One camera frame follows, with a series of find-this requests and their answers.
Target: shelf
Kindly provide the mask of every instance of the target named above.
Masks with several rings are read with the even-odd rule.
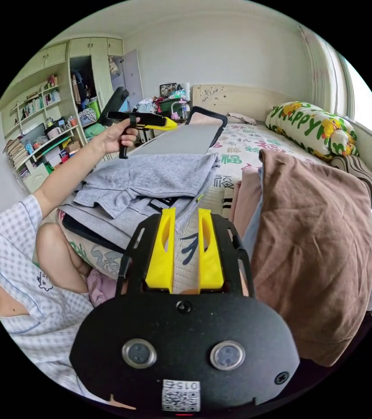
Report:
[[[17,108],[25,107],[27,103],[30,103],[31,101],[33,101],[34,99],[38,98],[39,96],[42,96],[45,92],[49,92],[49,91],[51,91],[53,89],[57,89],[58,87],[59,87],[59,85],[56,85],[54,87],[49,87],[48,89],[42,89],[41,88],[41,91],[39,93],[37,93],[36,95],[33,95],[29,100],[25,100],[24,102],[19,103],[14,108],[12,108],[11,111],[10,111],[10,115],[13,112],[16,112]]]
[[[31,114],[29,114],[27,117],[23,118],[20,120],[20,123],[23,124],[25,123],[28,119],[31,119],[32,117],[39,115],[41,112],[43,112],[45,109],[49,109],[52,106],[57,105],[60,102],[60,100],[56,100],[55,102],[50,103],[49,105],[44,106],[42,109],[37,110],[36,112],[32,112]]]
[[[51,140],[47,141],[45,144],[42,144],[40,147],[38,147],[32,154],[28,155],[24,158],[24,160],[20,161],[18,165],[15,166],[16,169],[19,169],[21,166],[23,166],[31,157],[33,157],[39,150],[45,148],[48,144],[50,144],[52,141],[55,141],[57,138],[59,138],[61,135],[64,135],[70,131],[72,131],[74,128],[76,128],[78,125],[75,125],[75,127],[71,127],[63,132],[61,132],[58,136],[55,138],[52,138]]]
[[[90,122],[89,124],[83,125],[83,126],[82,126],[82,128],[84,129],[84,128],[87,128],[87,127],[89,127],[90,125],[94,125],[94,124],[98,124],[98,122],[97,122],[97,121],[95,121],[95,122]]]
[[[43,89],[43,92],[44,93],[49,92],[50,90],[57,89],[58,87],[59,87],[59,84],[57,84],[56,86],[53,86],[53,87],[48,87],[47,89]]]
[[[36,116],[36,115],[39,115],[41,112],[43,112],[44,111],[44,107],[42,108],[42,109],[39,109],[39,110],[37,110],[37,111],[35,111],[35,112],[32,112],[32,113],[30,113],[28,116],[26,116],[25,118],[22,118],[21,120],[20,120],[20,123],[21,124],[24,124],[28,119],[31,119],[32,117],[34,117],[34,116]]]
[[[52,106],[57,105],[60,101],[61,101],[61,100],[56,100],[56,101],[54,101],[54,102],[50,103],[49,105],[46,105],[46,106],[45,106],[45,109],[48,109],[48,108],[50,108],[50,107],[52,107]]]
[[[61,140],[59,140],[58,142],[56,142],[54,145],[52,145],[51,147],[49,147],[48,149],[46,149],[45,151],[43,151],[42,154],[39,157],[37,157],[37,158],[39,159],[39,158],[43,157],[48,151],[51,151],[53,148],[57,147],[59,144],[62,144],[64,141],[67,141],[69,138],[71,138],[71,136],[62,138]]]
[[[8,137],[15,129],[17,129],[20,125],[17,124],[15,125],[13,128],[11,128],[11,130],[7,131],[5,137]]]

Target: headboard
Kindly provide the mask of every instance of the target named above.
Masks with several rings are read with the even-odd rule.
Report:
[[[259,87],[228,84],[200,84],[192,87],[193,106],[223,115],[228,112],[241,113],[263,123],[274,106],[297,99]]]

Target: qr code sticker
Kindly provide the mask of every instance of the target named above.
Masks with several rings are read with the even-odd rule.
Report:
[[[164,380],[162,408],[167,412],[199,412],[200,383]]]

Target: clothing label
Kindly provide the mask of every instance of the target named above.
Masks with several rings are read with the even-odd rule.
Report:
[[[200,382],[163,380],[162,410],[166,412],[199,412]]]
[[[161,213],[163,210],[171,208],[177,200],[178,196],[173,198],[154,198],[148,205]]]

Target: leg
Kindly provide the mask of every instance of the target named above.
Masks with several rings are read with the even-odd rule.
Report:
[[[88,292],[85,277],[91,267],[74,252],[58,224],[46,223],[39,228],[36,253],[39,266],[54,285],[77,293]]]

